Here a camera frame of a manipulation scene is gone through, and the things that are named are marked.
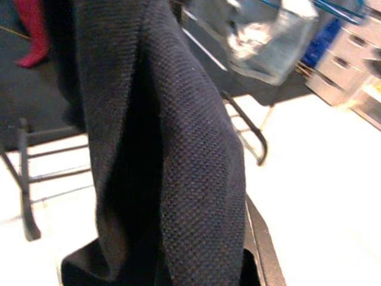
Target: red object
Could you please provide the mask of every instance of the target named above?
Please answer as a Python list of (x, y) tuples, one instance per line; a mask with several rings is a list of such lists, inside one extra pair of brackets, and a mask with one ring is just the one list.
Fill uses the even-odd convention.
[(32, 38), (28, 55), (17, 61), (20, 67), (31, 68), (43, 61), (49, 53), (41, 0), (14, 0), (17, 12)]

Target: metal rod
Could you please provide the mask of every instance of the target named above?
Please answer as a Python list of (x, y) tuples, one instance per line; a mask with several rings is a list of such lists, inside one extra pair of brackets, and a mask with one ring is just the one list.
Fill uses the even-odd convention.
[(69, 127), (63, 127), (63, 128), (57, 128), (57, 129), (51, 129), (51, 130), (32, 132), (32, 133), (28, 133), (27, 136), (28, 138), (33, 138), (33, 137), (38, 137), (42, 135), (49, 135), (49, 134), (67, 132), (67, 131), (73, 131), (73, 130), (76, 130), (76, 128), (74, 126), (69, 126)]
[(88, 168), (88, 169), (84, 169), (84, 170), (78, 170), (78, 171), (75, 171), (75, 172), (63, 173), (63, 174), (54, 175), (54, 176), (32, 178), (32, 179), (29, 180), (29, 183), (30, 184), (34, 184), (34, 183), (45, 182), (45, 181), (50, 181), (50, 180), (55, 180), (55, 179), (61, 179), (61, 178), (69, 177), (69, 176), (74, 176), (74, 175), (79, 175), (79, 174), (87, 173), (87, 172), (90, 172), (90, 171), (91, 171), (91, 169)]
[(89, 189), (89, 188), (92, 188), (93, 185), (90, 185), (90, 186), (83, 186), (81, 188), (76, 188), (76, 189), (72, 189), (70, 191), (67, 191), (67, 192), (61, 192), (59, 194), (55, 194), (55, 195), (50, 195), (49, 197), (43, 197), (43, 198), (39, 198), (38, 200), (35, 200), (35, 201), (32, 201), (32, 204), (36, 204), (36, 203), (40, 203), (42, 201), (46, 201), (46, 200), (51, 200), (53, 198), (57, 198), (57, 197), (60, 197), (62, 195), (67, 195), (67, 194), (71, 194), (72, 192), (77, 192), (77, 191), (82, 191), (84, 189)]
[(57, 153), (74, 151), (74, 150), (78, 150), (78, 149), (82, 149), (82, 148), (87, 148), (87, 147), (88, 147), (88, 144), (86, 144), (86, 145), (79, 145), (79, 146), (65, 148), (65, 149), (60, 149), (60, 150), (54, 150), (54, 151), (49, 151), (49, 152), (29, 155), (28, 158), (29, 159), (34, 159), (34, 158), (38, 158), (38, 157), (43, 157), (43, 156), (53, 155), (53, 154), (57, 154)]

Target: blue hanger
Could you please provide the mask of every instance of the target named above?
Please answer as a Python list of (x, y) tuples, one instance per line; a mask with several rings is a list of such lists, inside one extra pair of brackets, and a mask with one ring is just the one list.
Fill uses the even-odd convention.
[[(262, 0), (262, 2), (264, 2), (265, 4), (273, 8), (279, 8), (279, 5), (272, 3), (271, 0)], [(357, 2), (356, 11), (351, 11), (349, 9), (344, 8), (343, 6), (331, 3), (326, 0), (314, 0), (313, 2), (317, 8), (325, 10), (326, 12), (332, 15), (335, 15), (336, 17), (341, 18), (352, 24), (360, 24), (361, 20), (366, 17), (366, 13), (363, 9), (365, 6), (364, 0), (356, 0)]]

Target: black metal chair leg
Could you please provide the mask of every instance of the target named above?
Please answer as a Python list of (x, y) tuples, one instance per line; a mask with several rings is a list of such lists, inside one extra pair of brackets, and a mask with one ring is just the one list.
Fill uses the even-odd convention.
[(227, 100), (229, 104), (231, 104), (234, 109), (238, 112), (241, 118), (245, 121), (245, 123), (249, 126), (250, 130), (258, 137), (262, 144), (263, 155), (257, 158), (257, 165), (261, 166), (267, 157), (268, 145), (265, 137), (262, 134), (262, 131), (254, 125), (254, 123), (250, 120), (250, 118), (246, 115), (246, 113), (240, 108), (240, 106), (234, 101), (234, 99), (227, 93), (222, 92), (221, 96), (223, 99)]
[(33, 241), (41, 237), (41, 232), (33, 217), (32, 202), (30, 201), (27, 133), (27, 122), (25, 119), (21, 119), (18, 130), (18, 147), (21, 163), (21, 216), (23, 218), (25, 237), (28, 241)]

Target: dark fabric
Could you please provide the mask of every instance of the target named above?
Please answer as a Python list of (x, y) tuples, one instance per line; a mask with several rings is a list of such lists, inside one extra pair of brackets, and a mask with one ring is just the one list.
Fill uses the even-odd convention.
[(174, 285), (239, 285), (242, 146), (168, 2), (78, 0), (74, 21), (108, 268), (85, 271), (145, 285), (130, 269), (152, 233)]
[(58, 70), (58, 88), (69, 106), (64, 120), (85, 130), (82, 97), (76, 61), (74, 3), (72, 0), (42, 0), (52, 44), (52, 60)]

